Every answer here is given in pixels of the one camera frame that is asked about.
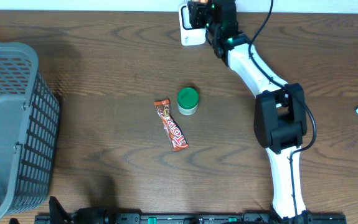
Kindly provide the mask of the green lid jar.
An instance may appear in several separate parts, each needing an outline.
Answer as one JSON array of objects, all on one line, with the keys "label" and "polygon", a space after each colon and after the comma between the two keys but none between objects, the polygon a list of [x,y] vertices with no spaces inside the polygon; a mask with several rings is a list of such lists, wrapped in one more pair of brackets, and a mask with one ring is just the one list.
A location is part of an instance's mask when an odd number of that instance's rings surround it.
[{"label": "green lid jar", "polygon": [[199,105],[199,94],[191,87],[180,90],[177,96],[178,110],[181,114],[189,116],[197,111]]}]

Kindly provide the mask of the red Top chocolate bar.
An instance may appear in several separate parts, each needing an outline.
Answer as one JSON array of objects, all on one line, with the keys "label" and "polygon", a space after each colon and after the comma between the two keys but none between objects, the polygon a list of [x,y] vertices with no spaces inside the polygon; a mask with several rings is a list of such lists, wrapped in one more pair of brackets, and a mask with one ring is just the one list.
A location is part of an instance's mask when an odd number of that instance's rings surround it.
[{"label": "red Top chocolate bar", "polygon": [[181,129],[171,117],[169,99],[155,101],[154,106],[156,107],[158,115],[163,122],[164,129],[170,142],[172,143],[173,150],[180,151],[182,149],[187,149],[189,145]]}]

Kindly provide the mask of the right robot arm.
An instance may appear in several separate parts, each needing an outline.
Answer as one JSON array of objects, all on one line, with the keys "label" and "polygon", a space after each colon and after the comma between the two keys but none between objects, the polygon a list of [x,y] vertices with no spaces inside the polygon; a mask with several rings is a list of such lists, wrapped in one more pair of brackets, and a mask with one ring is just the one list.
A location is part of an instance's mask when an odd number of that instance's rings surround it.
[{"label": "right robot arm", "polygon": [[261,59],[238,28],[235,1],[187,1],[179,8],[183,45],[207,42],[217,58],[239,75],[255,97],[254,132],[268,154],[273,179],[272,219],[301,223],[306,207],[301,195],[299,154],[307,133],[300,84],[289,84]]}]

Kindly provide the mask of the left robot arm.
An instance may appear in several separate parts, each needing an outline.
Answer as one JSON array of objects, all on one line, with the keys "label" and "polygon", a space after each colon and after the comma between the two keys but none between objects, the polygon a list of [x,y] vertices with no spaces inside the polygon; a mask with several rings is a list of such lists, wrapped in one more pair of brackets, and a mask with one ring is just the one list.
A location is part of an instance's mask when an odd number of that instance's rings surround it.
[{"label": "left robot arm", "polygon": [[115,224],[116,217],[104,207],[81,208],[69,214],[56,197],[49,198],[49,214],[35,217],[35,224]]}]

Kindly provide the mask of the grey plastic mesh basket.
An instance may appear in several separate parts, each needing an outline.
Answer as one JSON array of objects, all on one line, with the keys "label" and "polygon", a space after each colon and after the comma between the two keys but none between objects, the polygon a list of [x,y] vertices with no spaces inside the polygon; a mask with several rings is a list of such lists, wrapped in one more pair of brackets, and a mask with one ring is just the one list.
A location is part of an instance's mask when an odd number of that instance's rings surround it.
[{"label": "grey plastic mesh basket", "polygon": [[0,219],[48,197],[59,121],[59,102],[35,50],[0,43]]}]

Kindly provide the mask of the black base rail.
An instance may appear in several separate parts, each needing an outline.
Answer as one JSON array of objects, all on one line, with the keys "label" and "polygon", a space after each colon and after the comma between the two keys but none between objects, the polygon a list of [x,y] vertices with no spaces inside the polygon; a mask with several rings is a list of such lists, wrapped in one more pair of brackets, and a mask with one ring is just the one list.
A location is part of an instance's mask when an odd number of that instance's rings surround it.
[{"label": "black base rail", "polygon": [[[115,224],[219,224],[219,223],[280,223],[279,219],[265,212],[248,212],[243,215],[141,215],[138,213],[116,213],[101,217],[85,218],[75,214],[60,223],[115,223]],[[298,218],[304,224],[346,224],[345,215],[313,214],[304,212]]]}]

